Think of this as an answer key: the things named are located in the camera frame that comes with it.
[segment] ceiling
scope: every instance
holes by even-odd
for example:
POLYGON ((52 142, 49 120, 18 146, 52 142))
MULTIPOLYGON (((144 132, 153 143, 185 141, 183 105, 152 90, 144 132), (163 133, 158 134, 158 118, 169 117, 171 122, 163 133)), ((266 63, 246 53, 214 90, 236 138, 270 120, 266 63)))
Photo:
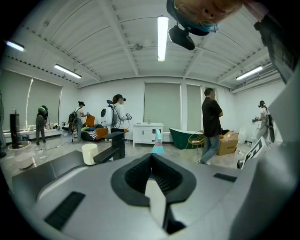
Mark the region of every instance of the ceiling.
MULTIPOLYGON (((158 62, 159 15, 169 16, 166 0, 44 0, 12 37, 25 51, 7 47, 4 62, 79 87, 132 77, 174 76, 232 89, 244 84, 235 79, 242 72, 270 62, 253 27, 256 20, 245 8, 221 22, 217 33, 191 35, 194 51, 168 38, 165 62, 158 62), (65 75, 55 64, 82 78, 65 75)), ((170 17, 169 28, 175 24, 170 17)))

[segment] white cabinet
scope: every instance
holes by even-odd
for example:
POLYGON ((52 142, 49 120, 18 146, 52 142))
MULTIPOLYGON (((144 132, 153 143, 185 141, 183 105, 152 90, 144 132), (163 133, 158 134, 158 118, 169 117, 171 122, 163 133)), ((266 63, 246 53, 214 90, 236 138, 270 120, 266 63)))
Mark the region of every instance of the white cabinet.
POLYGON ((135 143, 154 144, 156 129, 161 132, 161 138, 163 140, 163 127, 162 123, 137 123, 133 128, 133 147, 135 143))

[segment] cardboard box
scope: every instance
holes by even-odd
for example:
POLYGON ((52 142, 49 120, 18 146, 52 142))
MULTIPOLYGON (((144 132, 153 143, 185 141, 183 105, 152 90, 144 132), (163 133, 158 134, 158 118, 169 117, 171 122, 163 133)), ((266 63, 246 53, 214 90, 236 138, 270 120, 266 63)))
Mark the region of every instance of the cardboard box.
POLYGON ((234 153, 237 149, 239 143, 239 133, 238 132, 228 132, 224 135, 224 138, 221 138, 220 149, 217 152, 217 155, 225 155, 229 153, 234 153))

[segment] fluorescent ceiling light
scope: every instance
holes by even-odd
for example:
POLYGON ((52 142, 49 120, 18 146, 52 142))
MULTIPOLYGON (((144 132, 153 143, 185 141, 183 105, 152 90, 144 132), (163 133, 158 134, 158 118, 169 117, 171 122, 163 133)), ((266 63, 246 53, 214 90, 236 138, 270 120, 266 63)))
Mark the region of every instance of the fluorescent ceiling light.
POLYGON ((70 70, 67 70, 66 68, 64 68, 64 67, 62 67, 62 66, 60 66, 58 64, 55 64, 54 67, 57 68, 57 69, 59 69, 59 70, 61 70, 61 71, 63 71, 63 72, 65 72, 65 73, 67 73, 67 74, 70 74, 70 75, 72 75, 74 77, 81 78, 80 75, 78 75, 78 74, 76 74, 76 73, 74 73, 74 72, 72 72, 70 70))
POLYGON ((158 34, 158 61, 165 61, 165 49, 167 46, 169 18, 160 16, 157 18, 158 34))
POLYGON ((10 46, 10 47, 13 47, 19 51, 22 51, 24 52, 24 46, 21 45, 21 44, 18 44, 18 43, 13 43, 13 42, 10 42, 10 41, 6 41, 6 45, 10 46))
POLYGON ((257 68, 254 68, 254 69, 251 70, 250 72, 247 72, 247 73, 245 73, 245 74, 243 74, 243 75, 237 77, 236 80, 242 80, 242 79, 244 79, 245 77, 248 77, 248 76, 250 76, 250 75, 252 75, 252 74, 254 74, 254 73, 257 73, 257 72, 261 71, 262 69, 263 69, 262 66, 259 66, 259 67, 257 67, 257 68))

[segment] white shirt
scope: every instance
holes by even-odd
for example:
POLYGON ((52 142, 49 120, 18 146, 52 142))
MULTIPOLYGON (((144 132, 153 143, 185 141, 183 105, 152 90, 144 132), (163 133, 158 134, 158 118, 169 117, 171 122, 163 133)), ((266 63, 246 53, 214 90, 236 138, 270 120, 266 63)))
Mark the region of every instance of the white shirt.
POLYGON ((262 128, 266 124, 266 120, 265 119, 266 119, 266 117, 268 115, 268 111, 267 111, 267 109, 265 107, 263 107, 263 108, 260 108, 259 113, 260 113, 259 118, 263 114, 263 120, 260 121, 260 123, 258 123, 259 124, 259 128, 262 128))
POLYGON ((124 105, 116 103, 114 104, 112 128, 124 129, 124 121, 127 120, 124 105))
POLYGON ((83 109, 80 108, 80 107, 77 107, 77 108, 75 109, 75 112, 77 112, 76 117, 77 117, 78 119, 81 119, 81 113, 83 113, 83 109))

